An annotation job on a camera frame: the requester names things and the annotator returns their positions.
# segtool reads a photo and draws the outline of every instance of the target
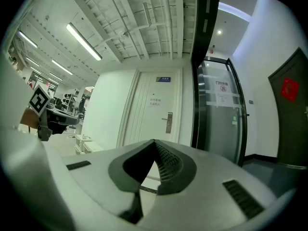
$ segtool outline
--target fluorescent light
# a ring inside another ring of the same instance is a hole
[[[70,75],[73,75],[71,72],[69,72],[68,70],[66,70],[64,67],[62,67],[60,64],[58,64],[55,60],[52,60],[52,62],[54,64],[56,64],[58,67],[62,68],[65,72],[69,73]]]
[[[36,71],[36,72],[38,72],[40,74],[40,72],[38,70],[36,70],[35,68],[33,68],[33,67],[30,67],[30,68],[32,68],[34,71]]]
[[[32,61],[29,57],[26,56],[26,59],[35,64],[36,66],[39,66],[36,62]]]
[[[50,79],[50,78],[48,78],[48,80],[50,80],[50,81],[52,81],[52,82],[54,82],[54,83],[56,83],[56,84],[59,84],[58,82],[55,82],[54,80],[52,80],[52,79]]]
[[[75,39],[97,60],[102,57],[98,52],[88,43],[88,41],[81,35],[81,33],[73,26],[72,23],[67,24],[66,29],[74,36]]]
[[[250,20],[251,20],[251,16],[249,14],[246,14],[245,12],[243,12],[239,9],[236,9],[236,8],[230,6],[230,5],[227,5],[225,3],[219,2],[218,9],[222,10],[224,12],[233,14],[237,17],[240,17],[241,19],[243,19],[245,21],[250,22]]]
[[[26,39],[30,44],[32,44],[35,48],[38,47],[38,45],[36,43],[34,43],[31,39],[29,39],[25,34],[23,34],[22,31],[19,31],[19,34],[24,38]]]
[[[53,73],[50,73],[52,76],[58,78],[59,80],[62,80],[61,78],[57,77],[56,75],[54,75]]]

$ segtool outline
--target glass door frame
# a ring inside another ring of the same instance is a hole
[[[242,85],[230,58],[227,60],[206,56],[204,61],[225,64],[228,71],[232,72],[235,85],[239,93],[241,110],[242,110],[242,139],[241,148],[238,158],[238,165],[243,166],[246,145],[247,145],[247,110],[245,105],[245,98]],[[194,124],[192,129],[192,147],[204,150],[206,134],[206,95],[205,95],[205,81],[203,78],[202,64],[197,67],[195,74],[193,74],[194,81]]]

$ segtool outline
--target door frame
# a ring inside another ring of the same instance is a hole
[[[174,115],[172,119],[172,129],[171,129],[171,142],[178,143],[180,138],[180,121],[182,114],[182,89],[183,89],[183,69],[179,68],[137,68],[131,82],[131,86],[129,88],[128,96],[125,102],[122,119],[120,123],[120,129],[118,133],[116,147],[121,147],[124,144],[124,136],[126,132],[126,126],[128,122],[128,116],[130,112],[130,108],[132,105],[134,93],[136,90],[136,86],[139,80],[140,73],[153,73],[153,72],[173,72],[177,75],[177,83],[175,86],[175,103],[174,103]]]
[[[286,72],[287,70],[289,70],[290,68],[293,67],[292,66],[287,66],[287,64],[294,59],[295,56],[297,55],[301,55],[303,57],[306,57],[307,56],[304,54],[304,52],[302,51],[302,49],[300,47],[298,47],[294,53],[277,69],[275,70],[269,77],[268,77],[268,80],[269,80],[269,83],[270,83],[270,87],[272,89],[272,92],[273,92],[273,95],[274,95],[274,98],[275,98],[275,103],[276,103],[276,109],[277,109],[277,114],[278,114],[278,126],[279,126],[279,138],[278,138],[278,151],[277,151],[277,156],[276,156],[276,159],[277,161],[279,160],[279,157],[280,157],[280,153],[281,153],[281,147],[282,147],[282,142],[281,142],[281,138],[282,138],[282,132],[281,132],[281,113],[280,113],[280,110],[278,109],[278,102],[277,102],[277,95],[276,93],[274,92],[274,86],[272,84],[272,82],[275,80],[275,78],[277,78],[277,76],[280,74],[282,74],[282,72]],[[306,169],[308,167],[306,166],[296,166],[296,165],[289,165],[289,164],[284,164],[284,165],[288,165],[289,167],[294,167],[294,168],[301,168],[301,169]]]
[[[248,125],[247,125],[247,114],[246,111],[246,104],[245,104],[245,98],[244,98],[244,92],[242,89],[242,85],[240,83],[240,79],[236,73],[236,70],[234,68],[234,65],[230,58],[227,60],[220,59],[216,57],[206,56],[203,61],[208,62],[215,62],[215,63],[221,63],[225,64],[227,71],[232,72],[232,75],[234,77],[236,88],[240,95],[240,104],[241,104],[241,111],[242,111],[242,139],[241,139],[241,148],[237,156],[237,162],[238,166],[242,167],[244,162],[244,156],[246,152],[246,145],[247,145],[247,133],[248,133]],[[202,62],[196,66],[192,65],[193,70],[193,84],[194,84],[194,123],[193,123],[193,129],[192,129],[192,147],[197,148],[200,150],[205,150],[205,140],[206,137],[204,134],[206,134],[206,96],[203,95],[205,93],[205,82],[203,78],[203,72],[202,72]]]

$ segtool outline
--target door handle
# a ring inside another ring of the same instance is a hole
[[[167,119],[166,118],[162,118],[162,120],[166,120],[167,121],[166,133],[171,133],[172,116],[173,116],[173,113],[172,112],[168,112]]]

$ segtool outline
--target glass door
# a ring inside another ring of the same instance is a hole
[[[241,165],[247,122],[246,117],[243,121],[244,97],[235,69],[229,59],[208,58],[201,63],[198,73],[199,119],[205,123],[203,136],[199,133],[198,139],[204,138],[204,150]]]

